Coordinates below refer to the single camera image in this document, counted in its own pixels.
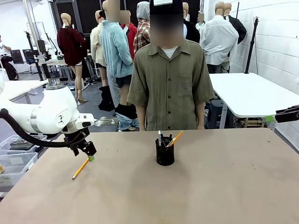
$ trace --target plaid shirt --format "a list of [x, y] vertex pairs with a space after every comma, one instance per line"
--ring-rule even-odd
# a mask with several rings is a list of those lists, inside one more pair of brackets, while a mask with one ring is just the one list
[[138, 19], [137, 34], [134, 39], [134, 53], [150, 43], [150, 20]]

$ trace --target gray hood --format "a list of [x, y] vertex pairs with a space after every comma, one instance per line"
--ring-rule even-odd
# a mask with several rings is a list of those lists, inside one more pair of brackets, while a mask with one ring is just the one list
[[150, 3], [141, 1], [137, 4], [137, 19], [150, 19]]

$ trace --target black jacket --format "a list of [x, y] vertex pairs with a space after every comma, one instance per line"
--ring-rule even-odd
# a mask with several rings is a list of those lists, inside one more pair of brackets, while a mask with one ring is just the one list
[[228, 16], [228, 18], [229, 18], [229, 22], [233, 25], [233, 27], [236, 29], [236, 31], [239, 34], [239, 39], [238, 39], [238, 44], [239, 44], [244, 40], [247, 30], [243, 26], [243, 24], [240, 22], [240, 20], [238, 20], [234, 17], [231, 17], [230, 15]]
[[186, 39], [189, 40], [189, 41], [194, 41], [196, 43], [199, 43], [200, 34], [199, 34], [198, 30], [196, 29], [195, 24], [193, 24], [192, 22], [189, 22], [185, 19], [184, 19], [184, 24], [187, 27]]

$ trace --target clear plastic container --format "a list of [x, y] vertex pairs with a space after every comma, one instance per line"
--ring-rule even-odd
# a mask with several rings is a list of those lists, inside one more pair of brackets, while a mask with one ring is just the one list
[[[32, 135], [33, 137], [46, 141], [46, 135]], [[0, 155], [7, 155], [7, 154], [20, 154], [20, 153], [34, 153], [38, 146], [33, 146], [29, 150], [12, 150], [10, 144], [14, 142], [15, 139], [21, 139], [19, 135], [12, 135], [5, 141], [0, 143]]]
[[37, 153], [0, 155], [0, 165], [4, 171], [0, 174], [0, 192], [9, 192], [37, 161]]

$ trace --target person's hand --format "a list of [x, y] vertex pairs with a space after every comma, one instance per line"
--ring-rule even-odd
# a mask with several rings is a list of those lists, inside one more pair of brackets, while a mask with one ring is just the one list
[[197, 130], [204, 130], [204, 129], [205, 129], [204, 125], [197, 125]]

